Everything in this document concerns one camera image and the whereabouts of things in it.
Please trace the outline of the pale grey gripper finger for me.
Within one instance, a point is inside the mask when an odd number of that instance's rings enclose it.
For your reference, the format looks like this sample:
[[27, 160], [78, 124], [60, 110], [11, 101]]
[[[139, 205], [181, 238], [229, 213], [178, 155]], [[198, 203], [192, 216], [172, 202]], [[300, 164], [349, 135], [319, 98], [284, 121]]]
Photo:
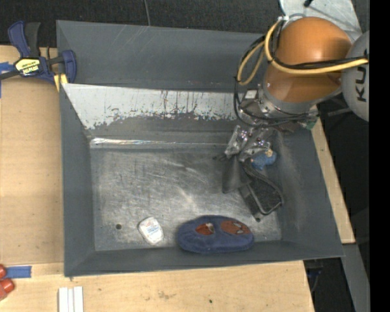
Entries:
[[241, 132], [241, 127], [236, 125], [224, 151], [222, 168], [222, 192], [224, 194], [233, 192], [249, 183], [249, 178], [238, 159], [243, 142]]
[[272, 182], [261, 171], [271, 156], [271, 146], [263, 138], [246, 142], [239, 155], [249, 178], [249, 183], [239, 188], [239, 192], [256, 222], [272, 212]]

